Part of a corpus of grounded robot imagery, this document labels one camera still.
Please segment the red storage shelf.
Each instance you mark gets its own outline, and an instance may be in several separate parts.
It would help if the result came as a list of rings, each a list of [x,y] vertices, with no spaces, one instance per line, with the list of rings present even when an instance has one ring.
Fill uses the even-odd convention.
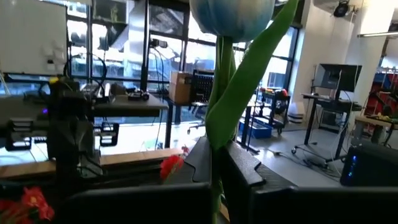
[[[376,70],[365,103],[365,115],[380,113],[390,118],[398,117],[398,67]]]

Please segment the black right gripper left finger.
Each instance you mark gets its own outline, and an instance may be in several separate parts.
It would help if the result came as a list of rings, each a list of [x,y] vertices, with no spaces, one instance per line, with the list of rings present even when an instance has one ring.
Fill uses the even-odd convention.
[[[57,211],[57,224],[213,224],[212,153],[201,137],[162,185],[87,190]]]

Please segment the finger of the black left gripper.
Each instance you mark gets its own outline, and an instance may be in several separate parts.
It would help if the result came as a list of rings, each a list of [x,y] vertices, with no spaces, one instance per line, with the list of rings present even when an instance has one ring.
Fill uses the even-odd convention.
[[[32,120],[10,119],[6,123],[7,151],[29,151],[32,147]]]
[[[118,144],[119,123],[102,122],[99,144],[101,147],[113,147]]]

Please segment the white board panel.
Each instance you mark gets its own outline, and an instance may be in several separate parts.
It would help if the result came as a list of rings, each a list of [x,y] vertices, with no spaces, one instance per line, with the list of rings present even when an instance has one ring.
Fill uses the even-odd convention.
[[[0,0],[0,71],[61,75],[68,60],[67,8],[39,0]]]

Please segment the black desk clamp device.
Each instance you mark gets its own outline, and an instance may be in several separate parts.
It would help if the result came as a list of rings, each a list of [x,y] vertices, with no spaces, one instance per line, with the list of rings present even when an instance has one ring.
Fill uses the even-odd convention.
[[[149,93],[142,90],[134,90],[127,94],[127,99],[129,101],[148,101]]]

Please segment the black computer tower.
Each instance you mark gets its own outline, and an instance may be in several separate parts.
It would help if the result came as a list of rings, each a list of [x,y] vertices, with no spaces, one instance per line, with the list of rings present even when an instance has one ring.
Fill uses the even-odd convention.
[[[351,146],[340,184],[350,187],[398,187],[398,149],[363,142]]]

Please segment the grey office desk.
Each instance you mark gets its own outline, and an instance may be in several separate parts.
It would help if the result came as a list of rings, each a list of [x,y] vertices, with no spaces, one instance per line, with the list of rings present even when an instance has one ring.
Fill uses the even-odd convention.
[[[33,122],[47,112],[44,103],[40,99],[41,97],[36,100],[27,96],[0,98],[0,147],[5,147],[6,145],[6,123],[10,119],[31,119]],[[129,101],[127,95],[116,96],[113,100],[97,98],[93,95],[86,95],[86,97],[91,98],[93,104],[93,113],[90,115],[90,120],[93,124],[95,117],[157,116],[161,110],[166,108],[165,104],[153,96],[149,96],[148,101]]]

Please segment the black rolling stand desk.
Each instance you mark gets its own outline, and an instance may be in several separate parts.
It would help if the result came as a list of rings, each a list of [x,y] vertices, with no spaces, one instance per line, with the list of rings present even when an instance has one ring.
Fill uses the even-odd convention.
[[[349,100],[334,100],[331,98],[324,98],[321,97],[320,95],[313,95],[309,93],[302,93],[303,99],[309,99],[312,100],[312,108],[310,110],[310,117],[308,120],[307,124],[307,129],[305,133],[305,138],[303,144],[298,144],[295,145],[291,149],[292,154],[296,154],[298,150],[302,150],[303,152],[308,152],[314,156],[317,156],[325,161],[325,165],[328,163],[331,163],[333,161],[344,161],[346,158],[346,154],[342,155],[342,147],[343,147],[343,142],[345,140],[345,136],[348,130],[348,123],[349,123],[349,117],[352,112],[359,112],[362,110],[362,106],[359,103],[349,101]],[[317,142],[310,142],[310,135],[312,133],[312,127],[313,127],[313,122],[315,119],[315,112],[317,106],[321,106],[322,108],[326,108],[327,110],[330,110],[332,112],[338,112],[338,113],[346,113],[346,118],[343,120],[343,127],[341,129],[341,134],[340,138],[338,141],[338,145],[335,151],[335,154],[329,158],[323,157],[321,154],[316,153],[315,151],[310,149],[310,146],[316,146],[318,143]]]

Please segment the black utility cart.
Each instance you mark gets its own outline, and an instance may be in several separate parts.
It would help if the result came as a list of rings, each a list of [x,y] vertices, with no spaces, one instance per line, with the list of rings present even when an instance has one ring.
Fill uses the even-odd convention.
[[[271,126],[281,135],[288,123],[287,112],[290,105],[290,96],[284,88],[261,87],[261,105],[257,114],[266,125]]]

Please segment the ceiling light strip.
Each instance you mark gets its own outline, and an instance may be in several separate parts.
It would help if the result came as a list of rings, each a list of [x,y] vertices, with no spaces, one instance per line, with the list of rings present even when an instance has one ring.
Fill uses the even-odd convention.
[[[367,34],[357,35],[357,37],[395,37],[395,36],[398,36],[398,31],[367,33]]]

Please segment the black mesh office chair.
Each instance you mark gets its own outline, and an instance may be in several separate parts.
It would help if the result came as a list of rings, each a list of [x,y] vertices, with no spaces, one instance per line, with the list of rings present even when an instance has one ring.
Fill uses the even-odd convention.
[[[187,129],[187,134],[190,134],[192,129],[198,129],[205,125],[205,115],[213,88],[213,80],[214,71],[194,69],[192,73],[188,109],[200,122],[194,126],[190,126]]]

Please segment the blue storage bin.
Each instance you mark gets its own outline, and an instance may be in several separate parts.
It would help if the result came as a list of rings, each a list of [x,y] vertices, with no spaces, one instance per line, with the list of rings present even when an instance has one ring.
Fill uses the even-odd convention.
[[[248,134],[251,133],[252,138],[263,139],[270,138],[272,135],[272,126],[253,122],[253,126],[249,124]]]

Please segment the blue white tulip flower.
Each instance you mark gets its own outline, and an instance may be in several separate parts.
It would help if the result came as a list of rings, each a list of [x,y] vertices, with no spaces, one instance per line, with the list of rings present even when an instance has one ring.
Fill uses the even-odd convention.
[[[291,26],[300,0],[287,0],[274,14],[275,0],[190,0],[203,33],[216,40],[215,77],[205,116],[212,151],[212,221],[223,189],[221,152],[263,78],[275,49]]]

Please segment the brown cardboard box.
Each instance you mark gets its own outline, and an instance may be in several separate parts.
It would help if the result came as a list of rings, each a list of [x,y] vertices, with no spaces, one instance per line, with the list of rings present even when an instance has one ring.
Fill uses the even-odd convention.
[[[178,104],[190,102],[192,74],[186,72],[172,72],[169,84],[169,98]]]

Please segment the large red flower bunch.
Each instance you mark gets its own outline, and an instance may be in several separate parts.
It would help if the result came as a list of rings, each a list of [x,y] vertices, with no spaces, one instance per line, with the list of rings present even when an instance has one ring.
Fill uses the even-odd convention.
[[[17,197],[0,197],[0,224],[50,224],[55,211],[38,186],[24,187]]]

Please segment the small red flower bunch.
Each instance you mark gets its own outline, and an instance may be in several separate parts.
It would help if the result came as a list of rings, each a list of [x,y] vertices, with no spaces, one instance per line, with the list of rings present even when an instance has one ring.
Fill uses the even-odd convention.
[[[160,164],[160,178],[165,182],[176,170],[183,166],[185,158],[189,155],[190,149],[187,146],[182,147],[183,154],[172,155],[164,159]]]

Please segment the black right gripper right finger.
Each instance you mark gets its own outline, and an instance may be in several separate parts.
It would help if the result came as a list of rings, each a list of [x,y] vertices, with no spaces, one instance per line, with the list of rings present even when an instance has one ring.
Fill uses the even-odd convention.
[[[398,187],[298,187],[237,144],[221,179],[230,224],[398,224]]]

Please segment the black monitor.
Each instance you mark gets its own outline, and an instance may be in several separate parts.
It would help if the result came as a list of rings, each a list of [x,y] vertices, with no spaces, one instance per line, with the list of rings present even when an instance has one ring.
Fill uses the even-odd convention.
[[[354,92],[362,65],[321,63],[317,67],[315,87]]]

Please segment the white round container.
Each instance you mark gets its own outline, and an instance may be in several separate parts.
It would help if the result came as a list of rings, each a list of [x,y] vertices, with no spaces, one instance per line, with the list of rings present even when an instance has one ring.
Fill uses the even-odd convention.
[[[306,112],[303,102],[292,102],[290,104],[287,113],[287,118],[290,123],[302,124],[305,120],[305,115]]]

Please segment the black ceiling spotlight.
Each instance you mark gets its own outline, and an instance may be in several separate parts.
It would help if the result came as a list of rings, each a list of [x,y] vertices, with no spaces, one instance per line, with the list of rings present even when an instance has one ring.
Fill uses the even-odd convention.
[[[333,11],[334,17],[345,17],[349,12],[349,0],[339,0],[338,5]]]

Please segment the wooden side table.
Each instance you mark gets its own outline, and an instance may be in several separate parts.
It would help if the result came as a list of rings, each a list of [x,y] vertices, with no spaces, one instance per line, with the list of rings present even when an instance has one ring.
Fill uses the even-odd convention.
[[[362,139],[364,127],[367,124],[375,126],[376,134],[372,133],[371,142],[378,144],[381,137],[381,128],[387,128],[387,137],[382,140],[382,145],[387,146],[388,141],[392,136],[394,130],[398,130],[398,120],[383,120],[377,117],[371,118],[370,116],[357,116],[355,117],[355,127],[353,139],[351,141],[352,145],[357,144]]]

